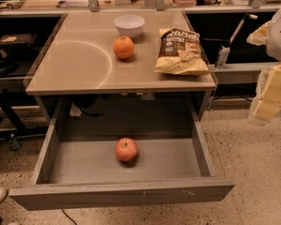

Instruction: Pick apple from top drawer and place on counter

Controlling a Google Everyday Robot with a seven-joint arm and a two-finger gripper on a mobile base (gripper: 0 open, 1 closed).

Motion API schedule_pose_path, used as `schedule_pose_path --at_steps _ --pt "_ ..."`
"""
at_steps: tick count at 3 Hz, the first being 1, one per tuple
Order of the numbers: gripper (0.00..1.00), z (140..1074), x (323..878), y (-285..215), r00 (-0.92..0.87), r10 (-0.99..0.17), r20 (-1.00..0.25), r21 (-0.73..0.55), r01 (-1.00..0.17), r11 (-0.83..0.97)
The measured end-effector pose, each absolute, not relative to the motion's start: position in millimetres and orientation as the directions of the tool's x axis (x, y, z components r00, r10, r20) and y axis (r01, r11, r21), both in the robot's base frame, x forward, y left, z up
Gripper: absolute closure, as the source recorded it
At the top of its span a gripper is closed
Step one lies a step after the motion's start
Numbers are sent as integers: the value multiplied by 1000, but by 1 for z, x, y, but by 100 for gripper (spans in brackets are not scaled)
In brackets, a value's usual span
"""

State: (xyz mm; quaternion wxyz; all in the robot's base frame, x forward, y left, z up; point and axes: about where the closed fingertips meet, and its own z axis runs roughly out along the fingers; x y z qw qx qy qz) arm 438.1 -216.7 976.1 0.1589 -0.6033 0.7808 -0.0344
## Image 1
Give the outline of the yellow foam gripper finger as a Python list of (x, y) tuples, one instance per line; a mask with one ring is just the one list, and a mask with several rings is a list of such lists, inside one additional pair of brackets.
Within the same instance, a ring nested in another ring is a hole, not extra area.
[(281, 111), (281, 62), (261, 71), (248, 115), (248, 121), (264, 126)]
[(269, 25), (269, 22), (264, 23), (261, 27), (248, 36), (246, 42), (255, 46), (266, 45)]

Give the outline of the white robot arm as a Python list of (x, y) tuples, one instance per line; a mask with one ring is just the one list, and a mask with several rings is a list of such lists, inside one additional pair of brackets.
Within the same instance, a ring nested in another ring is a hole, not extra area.
[(281, 110), (281, 8), (246, 41), (256, 46), (265, 45), (267, 54), (278, 61), (274, 67), (263, 69), (259, 74), (256, 96), (249, 110), (249, 121), (264, 126)]

